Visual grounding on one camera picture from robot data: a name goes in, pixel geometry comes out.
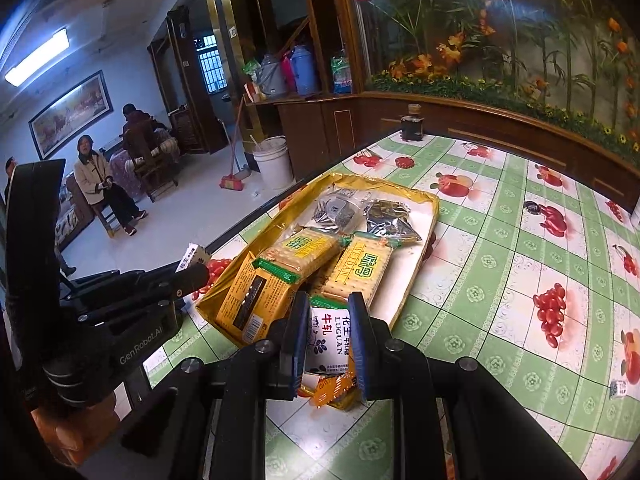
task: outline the broom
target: broom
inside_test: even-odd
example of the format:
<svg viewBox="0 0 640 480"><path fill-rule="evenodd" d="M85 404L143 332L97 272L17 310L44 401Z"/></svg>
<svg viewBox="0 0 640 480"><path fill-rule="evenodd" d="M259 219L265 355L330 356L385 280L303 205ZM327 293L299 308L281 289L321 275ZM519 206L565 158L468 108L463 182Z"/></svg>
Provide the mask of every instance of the broom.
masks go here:
<svg viewBox="0 0 640 480"><path fill-rule="evenodd" d="M234 191L242 191L244 187L242 180L239 180L234 176L234 155L236 154L236 140L238 139L238 131L240 128L240 114L242 113L242 106L244 105L244 95L240 99L240 105L238 107L238 117L236 118L236 129L234 130L234 138L231 140L231 170L228 175L222 177L220 180L220 187L222 189L233 189Z"/></svg>

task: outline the soy sauce bottle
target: soy sauce bottle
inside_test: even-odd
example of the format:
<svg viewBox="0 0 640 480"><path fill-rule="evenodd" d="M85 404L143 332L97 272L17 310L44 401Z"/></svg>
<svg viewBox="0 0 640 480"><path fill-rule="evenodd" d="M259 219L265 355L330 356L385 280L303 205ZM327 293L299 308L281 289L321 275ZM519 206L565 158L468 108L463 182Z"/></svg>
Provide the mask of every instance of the soy sauce bottle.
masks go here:
<svg viewBox="0 0 640 480"><path fill-rule="evenodd" d="M420 105L409 105L409 114L401 120L402 140L422 140L422 121Z"/></svg>

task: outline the painting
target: painting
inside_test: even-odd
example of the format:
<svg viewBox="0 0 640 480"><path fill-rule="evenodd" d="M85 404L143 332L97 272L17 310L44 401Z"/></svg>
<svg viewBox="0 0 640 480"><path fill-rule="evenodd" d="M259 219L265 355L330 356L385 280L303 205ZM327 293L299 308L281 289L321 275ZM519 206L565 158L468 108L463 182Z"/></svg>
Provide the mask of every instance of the painting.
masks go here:
<svg viewBox="0 0 640 480"><path fill-rule="evenodd" d="M31 121L31 137L40 160L105 115L113 112L102 70L89 76L40 111Z"/></svg>
<svg viewBox="0 0 640 480"><path fill-rule="evenodd" d="M638 39L610 0L353 5L370 89L517 112L640 168Z"/></svg>

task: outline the white bucket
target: white bucket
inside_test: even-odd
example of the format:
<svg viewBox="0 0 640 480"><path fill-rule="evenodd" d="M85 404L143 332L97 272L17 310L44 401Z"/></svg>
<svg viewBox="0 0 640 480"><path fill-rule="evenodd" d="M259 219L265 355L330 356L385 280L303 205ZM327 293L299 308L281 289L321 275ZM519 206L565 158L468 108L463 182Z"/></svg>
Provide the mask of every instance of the white bucket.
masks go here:
<svg viewBox="0 0 640 480"><path fill-rule="evenodd" d="M271 137L254 148L254 159L264 183L271 189L283 189L293 183L289 150L284 136Z"/></svg>

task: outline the ceiling light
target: ceiling light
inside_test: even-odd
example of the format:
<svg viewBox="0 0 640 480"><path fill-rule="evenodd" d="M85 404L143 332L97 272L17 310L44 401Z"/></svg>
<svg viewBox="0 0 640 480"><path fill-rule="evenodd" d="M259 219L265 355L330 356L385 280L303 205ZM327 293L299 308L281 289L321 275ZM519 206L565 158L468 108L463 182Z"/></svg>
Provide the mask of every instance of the ceiling light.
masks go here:
<svg viewBox="0 0 640 480"><path fill-rule="evenodd" d="M56 32L49 41L46 41L36 50L25 57L18 66L14 66L6 73L4 78L14 86L20 86L36 70L46 65L60 52L69 48L69 40L66 37L66 28Z"/></svg>

